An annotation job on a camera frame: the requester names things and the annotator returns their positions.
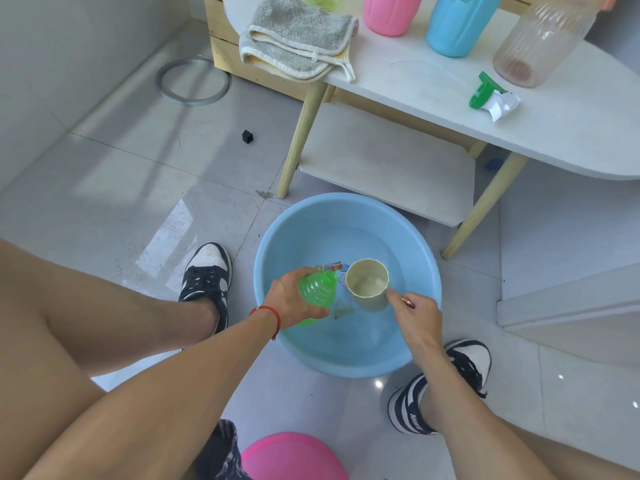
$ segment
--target blue basin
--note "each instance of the blue basin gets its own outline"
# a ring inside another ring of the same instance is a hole
[[[316,371],[371,378],[412,359],[393,308],[364,312],[344,286],[348,265],[363,258],[387,266],[391,286],[399,293],[427,295],[440,306],[440,274],[424,238],[397,211],[372,198],[330,193],[305,199],[286,209],[262,238],[253,268],[258,303],[272,281],[293,269],[340,263],[334,266],[340,282],[331,315],[278,334],[278,341],[294,357]]]

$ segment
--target cup rim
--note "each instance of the cup rim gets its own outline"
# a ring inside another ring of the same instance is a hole
[[[353,267],[354,267],[357,263],[362,262],[362,261],[375,261],[375,262],[377,262],[380,266],[382,266],[382,268],[384,268],[385,273],[386,273],[386,275],[387,275],[387,279],[386,279],[386,281],[385,281],[385,286],[384,286],[384,288],[382,288],[382,291],[380,291],[379,293],[376,293],[375,295],[372,295],[372,296],[362,296],[362,295],[359,295],[359,294],[357,294],[355,291],[353,291],[353,290],[351,289],[351,287],[349,286],[349,282],[348,282],[348,279],[349,279],[349,272],[351,272],[351,270],[353,269]],[[344,284],[345,284],[345,286],[347,286],[347,290],[349,291],[349,293],[351,293],[352,295],[354,295],[354,296],[356,296],[356,297],[358,297],[358,298],[363,298],[363,299],[377,298],[377,297],[379,297],[380,295],[384,294],[384,292],[387,290],[387,288],[388,288],[388,286],[389,286],[389,270],[387,269],[387,266],[385,266],[382,262],[378,261],[377,259],[373,259],[373,258],[363,258],[363,259],[358,259],[356,262],[354,262],[354,263],[353,263],[351,266],[349,266],[349,268],[347,269],[347,274],[346,274],[346,275],[345,275],[345,277],[344,277]]]

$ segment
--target blue bottle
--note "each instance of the blue bottle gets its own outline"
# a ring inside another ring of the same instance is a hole
[[[427,42],[447,57],[466,57],[502,0],[438,0]]]

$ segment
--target red bracelet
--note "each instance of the red bracelet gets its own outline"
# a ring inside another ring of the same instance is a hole
[[[278,332],[280,331],[280,314],[276,311],[275,308],[272,308],[270,306],[265,306],[265,305],[260,305],[260,306],[256,306],[254,309],[251,310],[251,312],[249,312],[249,315],[251,315],[253,312],[256,312],[260,309],[264,309],[264,310],[268,310],[270,312],[272,312],[274,315],[276,315],[276,318],[278,319],[278,328],[276,329],[276,333],[273,334],[273,337],[271,338],[272,340],[276,339],[276,336],[278,334]]]

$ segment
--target pink bottle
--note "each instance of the pink bottle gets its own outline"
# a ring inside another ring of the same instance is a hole
[[[362,19],[375,33],[398,37],[409,30],[422,0],[364,0]]]

